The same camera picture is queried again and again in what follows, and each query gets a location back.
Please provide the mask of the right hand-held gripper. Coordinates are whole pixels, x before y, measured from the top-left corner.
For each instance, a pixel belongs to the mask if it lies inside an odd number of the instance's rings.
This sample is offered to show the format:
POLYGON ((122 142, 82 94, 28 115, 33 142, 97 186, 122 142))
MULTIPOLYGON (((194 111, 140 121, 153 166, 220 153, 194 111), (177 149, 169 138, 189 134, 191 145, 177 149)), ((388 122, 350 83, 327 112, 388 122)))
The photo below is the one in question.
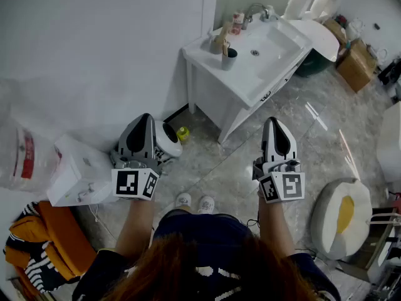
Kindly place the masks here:
POLYGON ((305 198, 305 173, 297 158, 296 140, 280 120, 269 117, 264 123, 261 144, 263 158, 253 162, 253 180, 259 182, 266 203, 305 198))

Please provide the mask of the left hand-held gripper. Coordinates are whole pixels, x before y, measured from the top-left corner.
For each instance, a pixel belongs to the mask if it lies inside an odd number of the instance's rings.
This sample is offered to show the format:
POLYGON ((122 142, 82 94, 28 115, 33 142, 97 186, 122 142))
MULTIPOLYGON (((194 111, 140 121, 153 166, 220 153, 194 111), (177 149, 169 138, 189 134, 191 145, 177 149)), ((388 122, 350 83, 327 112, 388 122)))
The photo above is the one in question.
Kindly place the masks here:
POLYGON ((162 168, 154 159, 155 122, 150 114, 142 114, 127 125, 118 141, 118 153, 115 150, 110 153, 114 166, 113 195, 129 200, 153 200, 162 168), (144 157, 130 157, 134 153, 144 157))

